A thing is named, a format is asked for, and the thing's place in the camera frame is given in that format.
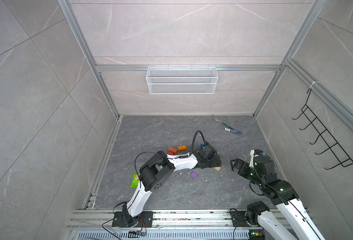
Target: black mounting plate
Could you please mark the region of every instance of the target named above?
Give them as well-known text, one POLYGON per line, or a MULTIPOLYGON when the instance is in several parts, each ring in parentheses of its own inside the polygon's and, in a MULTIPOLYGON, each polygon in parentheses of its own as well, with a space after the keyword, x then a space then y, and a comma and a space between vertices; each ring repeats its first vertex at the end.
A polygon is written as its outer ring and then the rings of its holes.
POLYGON ((232 225, 234 227, 250 227, 246 221, 246 211, 230 211, 232 225))
MULTIPOLYGON (((154 212, 151 212, 151 211, 142 212, 141 215, 139 215, 138 222, 133 227, 141 227, 141 218, 142 218, 143 223, 146 227, 151 227, 152 221, 153 221, 153 215, 154 215, 154 212)), ((111 226, 112 227, 129 227, 126 224, 126 222, 127 221, 123 215, 123 212, 115 212, 114 219, 112 220, 111 226)))

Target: black wire hook rack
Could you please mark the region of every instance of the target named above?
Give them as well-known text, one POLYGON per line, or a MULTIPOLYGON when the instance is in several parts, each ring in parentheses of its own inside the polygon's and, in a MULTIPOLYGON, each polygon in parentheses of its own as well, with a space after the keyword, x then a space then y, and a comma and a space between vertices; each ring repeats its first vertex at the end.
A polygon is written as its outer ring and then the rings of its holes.
POLYGON ((342 165, 343 167, 347 167, 347 166, 350 166, 350 165, 352 165, 353 164, 353 160, 351 159, 351 157, 347 154, 347 152, 343 149, 343 147, 339 144, 339 142, 335 139, 335 137, 331 134, 331 132, 326 128, 326 126, 324 126, 324 124, 323 124, 323 122, 317 117, 317 115, 315 115, 315 113, 311 110, 311 108, 309 108, 309 106, 307 105, 307 102, 308 102, 308 98, 310 97, 310 94, 311 94, 311 89, 309 88, 308 89, 308 91, 307 91, 307 93, 308 93, 308 96, 307 96, 307 100, 306 100, 306 103, 304 104, 304 106, 303 106, 303 108, 301 108, 301 114, 297 117, 297 118, 293 118, 293 120, 297 120, 300 116, 302 116, 302 115, 304 115, 307 119, 308 119, 308 121, 310 122, 305 128, 303 128, 303 129, 301 129, 301 128, 299 128, 299 130, 304 130, 304 129, 306 129, 308 126, 310 126, 310 125, 312 125, 314 128, 315 128, 315 130, 318 132, 318 137, 317 137, 317 139, 315 140, 315 142, 313 142, 313 143, 311 143, 310 142, 310 144, 311 145, 314 145, 317 141, 318 141, 318 139, 321 137, 322 138, 322 140, 326 143, 326 145, 327 145, 327 149, 326 150, 324 150, 323 152, 321 152, 321 153, 315 153, 316 155, 321 155, 322 153, 324 153, 324 152, 326 152, 327 150, 330 150, 333 154, 334 154, 334 156, 336 157, 336 159, 338 160, 338 164, 336 164, 335 166, 333 166, 333 167, 330 167, 330 168, 326 168, 325 167, 325 169, 326 170, 329 170, 329 169, 332 169, 332 168, 334 168, 334 167, 336 167, 336 166, 339 166, 339 165, 342 165), (306 110, 309 110, 314 116, 315 116, 315 118, 313 119, 313 120, 310 120, 310 118, 308 117, 308 115, 305 113, 305 111, 306 110), (318 120, 319 122, 320 122, 320 124, 324 127, 324 131, 322 131, 322 132, 320 132, 320 130, 314 125, 314 121, 315 120, 318 120), (323 133, 328 133, 333 139, 334 139, 334 141, 336 142, 335 144, 333 144, 333 145, 331 145, 330 146, 330 144, 324 139, 324 137, 322 136, 322 134, 323 133), (342 149, 342 151, 346 154, 346 156, 347 156, 347 159, 346 160, 343 160, 343 161, 341 161, 338 157, 337 157, 337 155, 335 154, 335 152, 332 150, 332 147, 335 147, 335 146, 338 146, 338 147, 340 147, 341 149, 342 149))

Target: red block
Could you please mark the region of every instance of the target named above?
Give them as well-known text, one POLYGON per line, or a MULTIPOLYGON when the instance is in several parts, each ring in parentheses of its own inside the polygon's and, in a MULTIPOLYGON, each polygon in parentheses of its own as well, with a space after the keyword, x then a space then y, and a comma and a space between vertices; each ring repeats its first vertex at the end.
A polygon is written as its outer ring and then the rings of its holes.
POLYGON ((169 147, 169 152, 177 153, 178 149, 169 147))

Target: white zip tie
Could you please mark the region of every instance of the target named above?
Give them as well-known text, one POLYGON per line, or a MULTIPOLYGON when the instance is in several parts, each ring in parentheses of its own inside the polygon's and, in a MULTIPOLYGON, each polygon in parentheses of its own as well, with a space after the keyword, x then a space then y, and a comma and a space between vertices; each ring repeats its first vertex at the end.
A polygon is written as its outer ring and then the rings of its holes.
POLYGON ((312 84, 310 85, 309 88, 311 88, 313 86, 314 83, 320 83, 320 82, 317 82, 317 81, 312 81, 312 84))

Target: robotic arm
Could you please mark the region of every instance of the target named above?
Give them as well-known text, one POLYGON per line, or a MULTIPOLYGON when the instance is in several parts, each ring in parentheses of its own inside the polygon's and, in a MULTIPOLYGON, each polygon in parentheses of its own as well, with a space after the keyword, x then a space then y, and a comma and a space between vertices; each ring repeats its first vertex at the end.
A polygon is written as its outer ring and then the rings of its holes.
MULTIPOLYGON (((274 162, 257 149, 252 150, 250 164, 241 159, 231 160, 231 169, 238 169, 238 175, 257 185, 262 193, 288 220, 299 240, 325 240, 303 207, 298 194, 286 181, 277 179, 274 162)), ((261 201, 247 206, 246 220, 250 225, 260 225, 275 239, 295 240, 296 238, 272 215, 261 201)))
POLYGON ((157 152, 139 169, 139 185, 131 200, 123 205, 123 221, 128 227, 134 226, 143 211, 143 207, 150 195, 160 188, 174 171, 182 169, 220 167, 221 160, 216 149, 204 140, 204 147, 193 150, 194 135, 191 150, 187 154, 168 155, 163 151, 157 152))

